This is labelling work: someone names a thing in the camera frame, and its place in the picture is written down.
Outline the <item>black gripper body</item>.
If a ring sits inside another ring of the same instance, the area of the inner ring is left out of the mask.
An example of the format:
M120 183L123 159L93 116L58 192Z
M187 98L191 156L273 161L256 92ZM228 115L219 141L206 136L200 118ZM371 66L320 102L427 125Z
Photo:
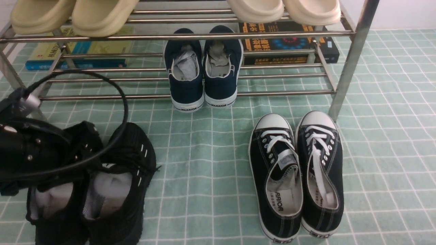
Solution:
M75 146L83 134L83 123L60 129L33 118L14 118L1 125L1 195L15 196L43 181L40 177L5 181L6 177L57 169L79 160Z

